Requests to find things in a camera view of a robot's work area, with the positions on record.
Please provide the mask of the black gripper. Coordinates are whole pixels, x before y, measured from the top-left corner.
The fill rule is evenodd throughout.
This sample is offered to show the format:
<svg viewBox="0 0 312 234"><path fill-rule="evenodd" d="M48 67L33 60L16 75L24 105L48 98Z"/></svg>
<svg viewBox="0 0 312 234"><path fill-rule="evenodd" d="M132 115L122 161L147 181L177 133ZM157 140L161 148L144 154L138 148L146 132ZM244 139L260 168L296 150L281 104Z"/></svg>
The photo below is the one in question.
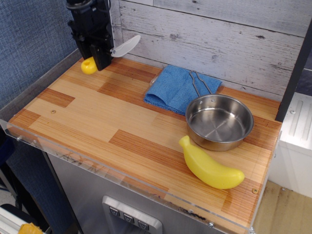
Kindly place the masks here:
<svg viewBox="0 0 312 234"><path fill-rule="evenodd" d="M112 62L113 35L109 0L68 0L73 19L68 22L84 59L93 57L99 71Z"/></svg>

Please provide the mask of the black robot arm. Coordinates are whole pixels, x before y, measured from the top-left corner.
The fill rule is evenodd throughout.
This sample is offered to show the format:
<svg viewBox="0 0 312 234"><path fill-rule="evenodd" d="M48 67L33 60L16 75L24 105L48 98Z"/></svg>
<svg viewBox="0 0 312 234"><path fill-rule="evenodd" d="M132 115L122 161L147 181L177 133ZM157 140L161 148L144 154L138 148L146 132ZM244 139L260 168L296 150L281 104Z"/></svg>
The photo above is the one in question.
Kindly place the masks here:
<svg viewBox="0 0 312 234"><path fill-rule="evenodd" d="M84 59L93 57L99 71L111 64L114 47L109 0L68 0L72 37Z"/></svg>

